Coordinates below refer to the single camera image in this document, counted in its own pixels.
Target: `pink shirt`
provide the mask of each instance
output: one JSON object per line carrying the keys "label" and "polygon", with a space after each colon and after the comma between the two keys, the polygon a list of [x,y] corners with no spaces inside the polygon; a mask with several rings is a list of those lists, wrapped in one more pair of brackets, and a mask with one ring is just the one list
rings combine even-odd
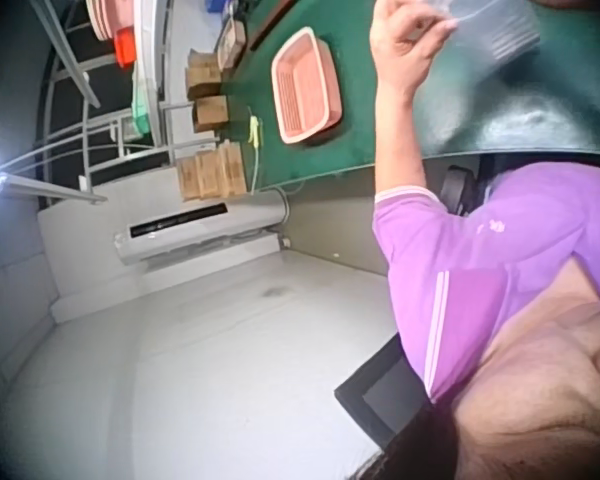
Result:
{"label": "pink shirt", "polygon": [[502,177],[468,217],[429,190],[376,197],[374,232],[407,358],[432,400],[470,376],[502,325],[570,257],[600,295],[600,169],[538,163]]}

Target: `blue container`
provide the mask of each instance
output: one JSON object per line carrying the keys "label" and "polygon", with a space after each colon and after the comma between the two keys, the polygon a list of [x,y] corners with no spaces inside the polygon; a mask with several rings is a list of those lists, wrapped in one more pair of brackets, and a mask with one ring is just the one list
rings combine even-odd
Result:
{"label": "blue container", "polygon": [[209,13],[222,13],[227,0],[204,0]]}

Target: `cardboard box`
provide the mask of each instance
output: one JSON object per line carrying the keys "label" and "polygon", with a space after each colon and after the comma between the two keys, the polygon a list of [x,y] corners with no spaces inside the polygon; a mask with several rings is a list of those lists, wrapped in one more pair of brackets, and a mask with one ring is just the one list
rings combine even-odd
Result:
{"label": "cardboard box", "polygon": [[176,162],[178,170],[178,184],[180,195],[186,202],[200,198],[200,187],[198,186],[198,169],[196,168],[196,157],[182,158]]}
{"label": "cardboard box", "polygon": [[189,66],[185,71],[187,98],[194,101],[198,98],[218,95],[222,87],[218,56],[215,53],[198,53],[191,50],[188,63]]}
{"label": "cardboard box", "polygon": [[178,160],[177,169],[184,201],[247,193],[239,143],[226,141],[217,150]]}
{"label": "cardboard box", "polygon": [[193,106],[193,127],[196,132],[217,130],[229,122],[227,97],[205,97],[196,100]]}
{"label": "cardboard box", "polygon": [[239,143],[225,142],[221,147],[224,157],[223,165],[226,170],[229,194],[231,196],[247,193],[247,180],[242,163],[242,150]]}
{"label": "cardboard box", "polygon": [[221,72],[236,68],[246,45],[247,34],[244,23],[230,18],[218,43],[218,66]]}
{"label": "cardboard box", "polygon": [[223,179],[221,175],[219,175],[221,161],[222,157],[218,150],[202,152],[196,155],[200,198],[205,199],[222,196]]}

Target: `green table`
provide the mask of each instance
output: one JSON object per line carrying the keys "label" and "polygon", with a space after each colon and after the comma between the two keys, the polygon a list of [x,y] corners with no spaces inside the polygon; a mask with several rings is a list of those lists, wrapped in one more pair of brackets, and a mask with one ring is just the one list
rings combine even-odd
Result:
{"label": "green table", "polygon": [[[247,22],[257,31],[278,0],[262,0]],[[258,188],[283,185],[373,164],[376,75],[368,33],[374,0],[299,0],[227,83],[231,122],[225,132],[246,143],[249,112],[261,118]],[[600,153],[600,13],[536,6],[542,44],[478,80],[453,42],[437,57],[415,104],[426,158],[495,152]],[[344,116],[326,138],[285,145],[279,135],[271,63],[297,30],[311,26],[331,47]]]}

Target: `white air conditioner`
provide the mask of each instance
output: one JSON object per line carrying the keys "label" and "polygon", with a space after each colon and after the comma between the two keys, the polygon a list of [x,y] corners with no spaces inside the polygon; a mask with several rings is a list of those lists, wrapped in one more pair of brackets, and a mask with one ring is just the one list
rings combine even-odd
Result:
{"label": "white air conditioner", "polygon": [[214,239],[230,237],[284,222],[284,195],[277,190],[235,199],[198,202],[195,208],[179,208],[172,214],[129,225],[114,237],[125,265]]}

